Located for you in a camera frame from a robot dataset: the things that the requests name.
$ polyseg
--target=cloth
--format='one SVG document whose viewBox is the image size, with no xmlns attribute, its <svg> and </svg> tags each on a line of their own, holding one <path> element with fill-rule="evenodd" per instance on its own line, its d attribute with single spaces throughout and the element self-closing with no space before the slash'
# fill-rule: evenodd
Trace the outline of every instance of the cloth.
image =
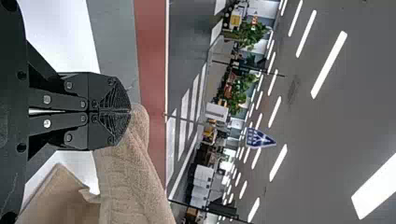
<svg viewBox="0 0 396 224">
<path fill-rule="evenodd" d="M 58 164 L 18 218 L 18 224 L 175 224 L 161 180 L 147 152 L 149 115 L 133 105 L 116 147 L 95 150 L 100 196 L 89 193 Z"/>
</svg>

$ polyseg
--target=metal bolt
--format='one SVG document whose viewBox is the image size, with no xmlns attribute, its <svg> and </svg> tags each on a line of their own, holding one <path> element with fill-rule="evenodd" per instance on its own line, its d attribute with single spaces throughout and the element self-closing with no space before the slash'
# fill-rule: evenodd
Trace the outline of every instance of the metal bolt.
<svg viewBox="0 0 396 224">
<path fill-rule="evenodd" d="M 81 101 L 80 106 L 81 108 L 85 108 L 85 106 L 87 106 L 87 103 L 85 103 L 85 101 Z"/>
<path fill-rule="evenodd" d="M 44 120 L 44 128 L 49 128 L 50 127 L 50 120 L 49 119 L 45 119 Z"/>
<path fill-rule="evenodd" d="M 66 82 L 66 88 L 67 88 L 68 90 L 73 89 L 73 83 L 72 83 L 72 82 Z"/>
<path fill-rule="evenodd" d="M 96 123 L 97 121 L 98 121 L 98 117 L 97 117 L 97 116 L 93 116 L 93 117 L 92 117 L 92 122 L 93 122 L 93 123 Z"/>
<path fill-rule="evenodd" d="M 45 105 L 49 105 L 50 104 L 50 96 L 44 95 L 43 101 L 44 101 Z"/>
<path fill-rule="evenodd" d="M 96 107 L 98 107 L 98 103 L 96 103 L 96 101 L 95 101 L 95 100 L 93 100 L 93 101 L 92 101 L 92 107 L 93 107 L 93 108 L 96 108 Z"/>
<path fill-rule="evenodd" d="M 66 135 L 66 138 L 65 138 L 66 142 L 71 142 L 72 139 L 73 139 L 73 135 L 71 135 L 70 133 L 68 133 L 68 134 Z"/>
<path fill-rule="evenodd" d="M 26 80 L 27 74 L 25 72 L 20 71 L 20 72 L 17 73 L 17 78 L 19 80 Z"/>
</svg>

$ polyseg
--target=street sign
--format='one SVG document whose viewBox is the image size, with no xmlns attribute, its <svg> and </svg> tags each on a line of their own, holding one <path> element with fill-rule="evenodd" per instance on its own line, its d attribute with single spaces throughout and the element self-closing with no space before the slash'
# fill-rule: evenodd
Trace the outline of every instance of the street sign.
<svg viewBox="0 0 396 224">
<path fill-rule="evenodd" d="M 250 148 L 260 148 L 260 147 L 274 147 L 276 146 L 276 141 L 268 136 L 267 134 L 255 130 L 252 128 L 247 128 L 246 145 Z"/>
</svg>

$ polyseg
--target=white wall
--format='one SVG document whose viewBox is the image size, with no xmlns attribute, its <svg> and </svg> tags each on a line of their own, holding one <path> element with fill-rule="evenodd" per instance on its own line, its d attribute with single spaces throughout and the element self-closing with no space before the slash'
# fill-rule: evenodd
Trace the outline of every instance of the white wall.
<svg viewBox="0 0 396 224">
<path fill-rule="evenodd" d="M 264 54 L 265 48 L 267 47 L 268 40 L 266 39 L 261 39 L 257 44 L 255 44 L 253 47 L 254 49 L 251 50 L 250 52 L 252 53 L 258 53 L 258 54 Z"/>
<path fill-rule="evenodd" d="M 276 17 L 279 2 L 266 1 L 266 0 L 250 0 L 249 8 L 247 9 L 248 15 L 257 15 L 268 19 Z"/>
</svg>

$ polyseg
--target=pole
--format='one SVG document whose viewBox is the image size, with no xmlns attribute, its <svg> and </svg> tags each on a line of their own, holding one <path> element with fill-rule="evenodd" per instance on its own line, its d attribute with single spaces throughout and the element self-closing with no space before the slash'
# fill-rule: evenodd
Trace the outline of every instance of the pole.
<svg viewBox="0 0 396 224">
<path fill-rule="evenodd" d="M 212 63 L 221 63 L 221 64 L 225 64 L 225 65 L 230 65 L 229 63 L 220 62 L 220 61 L 216 61 L 216 60 L 213 60 Z M 267 69 L 258 69 L 258 68 L 251 67 L 251 66 L 239 65 L 239 67 L 248 68 L 250 70 L 257 71 L 257 72 L 267 72 Z M 275 73 L 271 73 L 271 72 L 268 73 L 268 75 L 277 76 L 277 77 L 286 77 L 285 75 L 275 74 Z"/>
<path fill-rule="evenodd" d="M 210 213 L 210 214 L 213 214 L 213 215 L 217 215 L 217 216 L 221 216 L 221 217 L 227 217 L 227 218 L 232 218 L 233 220 L 239 221 L 239 222 L 242 222 L 242 223 L 253 224 L 252 222 L 247 222 L 247 221 L 245 221 L 245 220 L 241 220 L 241 219 L 239 219 L 239 217 L 234 218 L 234 217 L 224 216 L 223 214 L 220 214 L 220 213 L 209 212 L 209 211 L 208 211 L 208 208 L 205 208 L 205 209 L 204 209 L 204 208 L 199 208 L 199 207 L 191 206 L 191 205 L 186 204 L 186 203 L 181 203 L 181 202 L 178 202 L 178 201 L 173 201 L 173 200 L 170 200 L 170 199 L 168 199 L 168 202 L 169 202 L 169 203 L 179 204 L 179 205 L 185 206 L 185 207 L 187 207 L 187 208 L 194 208 L 194 209 L 197 209 L 197 210 L 199 210 L 199 211 L 206 212 L 206 213 Z"/>
<path fill-rule="evenodd" d="M 176 116 L 173 116 L 173 115 L 168 115 L 168 114 L 165 114 L 165 113 L 163 113 L 163 115 L 164 115 L 165 117 L 168 117 L 168 118 L 172 118 L 172 119 L 181 119 L 181 120 L 187 121 L 187 122 L 189 122 L 189 123 L 193 123 L 193 124 L 197 124 L 197 125 L 203 125 L 203 126 L 205 126 L 205 124 L 204 124 L 204 123 L 197 122 L 197 121 L 194 121 L 194 120 L 190 120 L 190 119 L 183 119 L 183 118 L 176 117 Z"/>
</svg>

